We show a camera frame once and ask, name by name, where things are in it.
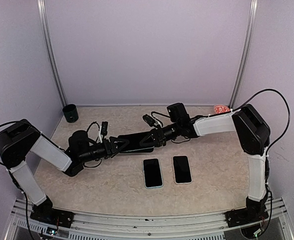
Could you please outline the teal-edged phone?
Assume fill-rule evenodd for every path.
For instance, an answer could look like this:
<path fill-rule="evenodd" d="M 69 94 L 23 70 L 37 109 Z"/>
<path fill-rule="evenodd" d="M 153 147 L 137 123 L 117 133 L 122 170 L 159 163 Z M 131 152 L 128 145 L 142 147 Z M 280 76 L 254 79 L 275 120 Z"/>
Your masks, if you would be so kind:
<path fill-rule="evenodd" d="M 123 139 L 129 140 L 129 145 L 127 145 L 123 149 L 123 151 L 150 148 L 150 147 L 141 147 L 139 144 L 140 140 L 146 134 L 147 134 L 146 132 L 138 132 L 138 133 L 132 133 L 132 134 L 119 135 L 118 138 L 123 138 Z"/>

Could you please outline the purple phone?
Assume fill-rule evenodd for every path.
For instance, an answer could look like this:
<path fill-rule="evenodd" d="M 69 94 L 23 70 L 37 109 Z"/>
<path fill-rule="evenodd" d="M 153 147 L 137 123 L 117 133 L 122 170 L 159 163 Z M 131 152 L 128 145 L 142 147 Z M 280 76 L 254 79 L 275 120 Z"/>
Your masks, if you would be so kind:
<path fill-rule="evenodd" d="M 173 168 L 175 182 L 177 184 L 189 184 L 192 182 L 191 170 L 187 156 L 174 156 Z"/>

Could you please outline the black phone case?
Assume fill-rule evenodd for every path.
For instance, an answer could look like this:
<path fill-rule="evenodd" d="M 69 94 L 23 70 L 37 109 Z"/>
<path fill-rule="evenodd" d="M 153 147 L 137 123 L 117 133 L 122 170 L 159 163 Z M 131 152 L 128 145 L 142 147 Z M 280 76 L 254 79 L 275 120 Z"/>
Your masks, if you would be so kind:
<path fill-rule="evenodd" d="M 153 147 L 151 148 L 142 148 L 142 149 L 135 149 L 135 150 L 122 150 L 121 154 L 139 154 L 139 153 L 151 153 L 154 150 Z"/>

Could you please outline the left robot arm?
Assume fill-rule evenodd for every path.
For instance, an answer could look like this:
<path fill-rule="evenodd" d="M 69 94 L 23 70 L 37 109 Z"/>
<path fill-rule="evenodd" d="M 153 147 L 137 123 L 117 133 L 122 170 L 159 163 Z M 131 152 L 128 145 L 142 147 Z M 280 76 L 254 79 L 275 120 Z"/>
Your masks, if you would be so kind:
<path fill-rule="evenodd" d="M 75 131 L 68 139 L 67 150 L 62 150 L 28 120 L 11 121 L 2 124 L 0 131 L 0 158 L 15 184 L 29 200 L 38 206 L 36 212 L 50 223 L 57 217 L 55 208 L 45 192 L 36 182 L 25 159 L 33 153 L 47 161 L 67 176 L 74 177 L 83 170 L 86 162 L 112 158 L 129 145 L 129 140 L 110 137 L 95 141 L 85 130 Z"/>

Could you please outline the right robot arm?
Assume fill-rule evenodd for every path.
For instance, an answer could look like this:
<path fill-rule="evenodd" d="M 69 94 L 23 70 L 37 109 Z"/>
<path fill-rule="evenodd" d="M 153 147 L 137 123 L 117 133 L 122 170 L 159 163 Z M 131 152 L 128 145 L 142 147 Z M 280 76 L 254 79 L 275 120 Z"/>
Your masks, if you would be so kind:
<path fill-rule="evenodd" d="M 247 222 L 253 222 L 261 215 L 268 198 L 268 148 L 271 133 L 268 124 L 251 104 L 208 116 L 190 117 L 181 102 L 168 106 L 167 111 L 171 125 L 151 129 L 140 140 L 140 146 L 162 147 L 177 137 L 194 139 L 210 134 L 236 132 L 249 163 L 249 191 L 242 217 Z"/>

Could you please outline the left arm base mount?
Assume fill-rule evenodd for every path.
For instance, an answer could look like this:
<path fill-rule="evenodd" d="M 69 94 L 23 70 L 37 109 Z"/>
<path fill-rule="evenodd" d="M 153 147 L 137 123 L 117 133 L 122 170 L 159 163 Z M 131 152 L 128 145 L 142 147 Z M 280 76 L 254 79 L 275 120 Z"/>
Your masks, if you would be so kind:
<path fill-rule="evenodd" d="M 42 223 L 55 225 L 57 227 L 71 228 L 74 213 L 54 208 L 52 201 L 49 197 L 46 197 L 43 203 L 39 205 L 32 205 L 30 218 Z"/>

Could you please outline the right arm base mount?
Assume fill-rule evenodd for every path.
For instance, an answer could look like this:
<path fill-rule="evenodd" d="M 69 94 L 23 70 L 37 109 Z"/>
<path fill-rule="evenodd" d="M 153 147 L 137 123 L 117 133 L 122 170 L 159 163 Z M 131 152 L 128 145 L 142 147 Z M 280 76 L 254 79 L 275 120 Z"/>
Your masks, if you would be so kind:
<path fill-rule="evenodd" d="M 260 201 L 246 198 L 246 207 L 232 209 L 224 213 L 228 227 L 237 227 L 250 223 L 255 223 L 269 217 L 266 208 L 266 199 Z"/>

